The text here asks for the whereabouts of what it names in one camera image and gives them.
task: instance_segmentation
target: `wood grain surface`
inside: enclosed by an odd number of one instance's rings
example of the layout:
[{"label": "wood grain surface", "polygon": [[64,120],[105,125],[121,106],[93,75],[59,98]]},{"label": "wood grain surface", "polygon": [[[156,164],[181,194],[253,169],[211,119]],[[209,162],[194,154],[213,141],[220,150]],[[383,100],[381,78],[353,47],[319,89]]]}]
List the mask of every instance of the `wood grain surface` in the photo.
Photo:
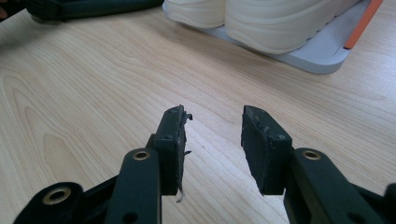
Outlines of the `wood grain surface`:
[{"label": "wood grain surface", "polygon": [[194,116],[192,153],[186,197],[163,197],[163,223],[288,223],[283,198],[262,197],[250,175],[244,105],[383,194],[396,182],[395,11],[385,1],[327,76],[169,21],[160,8],[58,23],[23,11],[0,23],[0,222],[51,184],[89,189],[116,175],[175,105]]}]

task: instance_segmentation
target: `black object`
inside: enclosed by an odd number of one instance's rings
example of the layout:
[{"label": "black object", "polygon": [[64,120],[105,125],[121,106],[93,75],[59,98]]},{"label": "black object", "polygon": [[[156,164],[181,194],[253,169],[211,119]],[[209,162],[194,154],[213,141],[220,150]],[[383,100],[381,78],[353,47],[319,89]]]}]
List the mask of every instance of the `black object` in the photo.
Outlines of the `black object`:
[{"label": "black object", "polygon": [[158,7],[163,0],[8,0],[1,6],[8,16],[26,8],[43,21],[63,21],[104,16]]},{"label": "black object", "polygon": [[311,148],[291,146],[271,116],[246,105],[242,147],[259,191],[281,195],[290,223],[396,223],[396,184],[385,196],[350,184],[331,160]]},{"label": "black object", "polygon": [[183,105],[167,110],[146,147],[126,154],[118,176],[85,192],[70,182],[49,186],[14,223],[162,223],[162,195],[182,191],[187,119]]},{"label": "black object", "polygon": [[8,18],[25,9],[23,4],[12,0],[8,0],[6,3],[1,3],[0,7],[2,7],[7,12]]}]

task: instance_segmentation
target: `orange edge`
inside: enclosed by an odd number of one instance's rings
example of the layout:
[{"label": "orange edge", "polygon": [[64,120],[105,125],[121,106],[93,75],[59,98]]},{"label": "orange edge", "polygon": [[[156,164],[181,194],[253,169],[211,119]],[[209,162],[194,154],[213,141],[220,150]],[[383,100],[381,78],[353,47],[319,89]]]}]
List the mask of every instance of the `orange edge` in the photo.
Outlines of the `orange edge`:
[{"label": "orange edge", "polygon": [[378,10],[379,6],[381,6],[383,0],[372,0],[370,5],[364,11],[361,19],[358,22],[358,25],[353,30],[352,34],[349,36],[349,39],[346,41],[344,45],[344,49],[352,49],[356,42],[358,42],[359,37],[363,33],[366,26],[369,24],[370,20],[373,18],[374,14]]}]

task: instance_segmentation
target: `metal screw hole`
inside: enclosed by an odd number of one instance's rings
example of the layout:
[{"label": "metal screw hole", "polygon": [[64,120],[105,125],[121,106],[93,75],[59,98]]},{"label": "metal screw hole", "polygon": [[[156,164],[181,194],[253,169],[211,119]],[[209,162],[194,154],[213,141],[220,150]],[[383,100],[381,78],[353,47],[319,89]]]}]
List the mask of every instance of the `metal screw hole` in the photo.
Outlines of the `metal screw hole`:
[{"label": "metal screw hole", "polygon": [[317,152],[314,151],[304,151],[303,152],[304,157],[306,157],[307,159],[311,160],[311,161],[318,161],[320,160],[320,155]]},{"label": "metal screw hole", "polygon": [[43,204],[54,205],[57,203],[61,203],[66,200],[71,193],[72,190],[68,187],[59,187],[57,189],[53,189],[48,192],[46,196],[44,196]]},{"label": "metal screw hole", "polygon": [[137,161],[145,160],[149,157],[149,153],[147,151],[139,151],[134,154],[134,159]]}]

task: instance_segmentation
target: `gray tray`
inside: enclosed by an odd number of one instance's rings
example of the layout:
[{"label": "gray tray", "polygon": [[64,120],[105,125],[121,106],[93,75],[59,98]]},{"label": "gray tray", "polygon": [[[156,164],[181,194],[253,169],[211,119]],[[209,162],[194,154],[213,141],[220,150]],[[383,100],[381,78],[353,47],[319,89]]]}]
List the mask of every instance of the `gray tray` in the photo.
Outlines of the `gray tray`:
[{"label": "gray tray", "polygon": [[[335,17],[324,29],[319,31],[314,37],[309,39],[305,45],[295,51],[280,55],[261,53],[313,74],[333,73],[341,67],[341,64],[347,58],[350,49],[344,49],[344,45],[355,26],[358,24],[365,9],[370,4],[370,1],[371,0],[359,1],[342,15]],[[163,4],[163,11],[167,17],[166,4]],[[193,28],[235,43],[241,47],[252,49],[228,37],[224,26],[214,29]]]}]

